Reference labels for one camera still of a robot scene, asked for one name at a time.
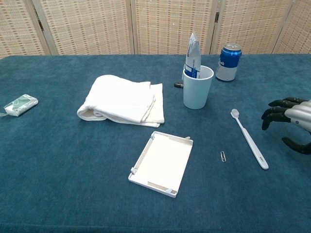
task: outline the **black robot finger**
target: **black robot finger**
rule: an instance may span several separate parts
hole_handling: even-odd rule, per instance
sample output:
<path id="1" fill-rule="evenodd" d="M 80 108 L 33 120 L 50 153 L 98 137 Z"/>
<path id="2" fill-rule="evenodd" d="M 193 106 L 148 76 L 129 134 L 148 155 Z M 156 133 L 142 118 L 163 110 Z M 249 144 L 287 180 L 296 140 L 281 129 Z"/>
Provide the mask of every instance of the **black robot finger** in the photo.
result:
<path id="1" fill-rule="evenodd" d="M 299 103 L 291 102 L 291 101 L 288 101 L 288 100 L 275 100 L 275 101 L 269 103 L 269 106 L 270 107 L 280 106 L 280 107 L 284 107 L 284 108 L 292 108 L 292 107 L 294 107 L 295 105 L 298 105 L 298 104 Z"/>
<path id="2" fill-rule="evenodd" d="M 263 119 L 261 128 L 263 130 L 268 129 L 272 121 L 291 122 L 291 119 L 285 116 L 284 113 L 270 113 Z"/>
<path id="3" fill-rule="evenodd" d="M 294 151 L 297 151 L 301 154 L 311 154 L 311 143 L 306 144 L 306 145 L 300 145 L 298 143 L 295 143 L 293 140 L 291 140 L 288 137 L 282 138 L 282 141 Z"/>
<path id="4" fill-rule="evenodd" d="M 299 98 L 294 98 L 294 97 L 287 97 L 284 100 L 288 100 L 290 102 L 294 102 L 294 103 L 302 103 L 302 102 L 306 102 L 307 100 L 303 100 L 303 99 L 299 99 Z"/>
<path id="5" fill-rule="evenodd" d="M 287 109 L 288 108 L 282 108 L 282 107 L 269 108 L 262 114 L 261 119 L 265 119 L 271 113 L 285 113 Z"/>

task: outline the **can lid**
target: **can lid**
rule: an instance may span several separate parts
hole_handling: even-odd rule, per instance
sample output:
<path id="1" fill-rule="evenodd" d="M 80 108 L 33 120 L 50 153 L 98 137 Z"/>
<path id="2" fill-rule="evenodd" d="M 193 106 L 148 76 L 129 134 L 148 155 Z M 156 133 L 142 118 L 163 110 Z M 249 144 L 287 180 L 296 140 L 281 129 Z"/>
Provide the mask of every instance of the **can lid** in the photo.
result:
<path id="1" fill-rule="evenodd" d="M 225 48 L 227 50 L 232 50 L 232 51 L 238 51 L 242 49 L 241 45 L 234 44 L 234 43 L 226 43 Z"/>

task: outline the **white towel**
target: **white towel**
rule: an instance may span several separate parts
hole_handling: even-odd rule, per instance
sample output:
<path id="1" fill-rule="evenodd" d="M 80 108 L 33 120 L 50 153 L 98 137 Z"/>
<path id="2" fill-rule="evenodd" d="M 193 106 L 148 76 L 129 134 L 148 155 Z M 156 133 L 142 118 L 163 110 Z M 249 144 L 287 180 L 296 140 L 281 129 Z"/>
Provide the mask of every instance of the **white towel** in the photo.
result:
<path id="1" fill-rule="evenodd" d="M 83 120 L 159 127 L 164 123 L 163 86 L 136 83 L 114 75 L 98 77 L 77 115 Z"/>

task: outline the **toothpaste tube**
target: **toothpaste tube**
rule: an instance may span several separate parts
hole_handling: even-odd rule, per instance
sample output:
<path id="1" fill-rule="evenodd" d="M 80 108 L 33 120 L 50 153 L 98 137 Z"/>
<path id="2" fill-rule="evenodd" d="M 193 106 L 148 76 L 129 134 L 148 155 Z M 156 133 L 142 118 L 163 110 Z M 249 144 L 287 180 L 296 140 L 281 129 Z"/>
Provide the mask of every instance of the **toothpaste tube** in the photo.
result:
<path id="1" fill-rule="evenodd" d="M 196 34 L 192 33 L 189 39 L 186 62 L 184 65 L 185 73 L 192 78 L 200 77 L 201 51 Z"/>

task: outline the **blue soda can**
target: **blue soda can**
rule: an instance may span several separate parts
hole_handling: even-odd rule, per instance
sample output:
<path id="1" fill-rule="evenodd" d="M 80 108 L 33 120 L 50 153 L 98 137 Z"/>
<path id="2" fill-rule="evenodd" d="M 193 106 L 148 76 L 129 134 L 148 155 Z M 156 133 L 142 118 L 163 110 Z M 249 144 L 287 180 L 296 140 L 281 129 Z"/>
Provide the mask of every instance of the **blue soda can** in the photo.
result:
<path id="1" fill-rule="evenodd" d="M 222 81 L 234 80 L 241 55 L 240 45 L 233 43 L 225 44 L 220 54 L 216 78 Z"/>

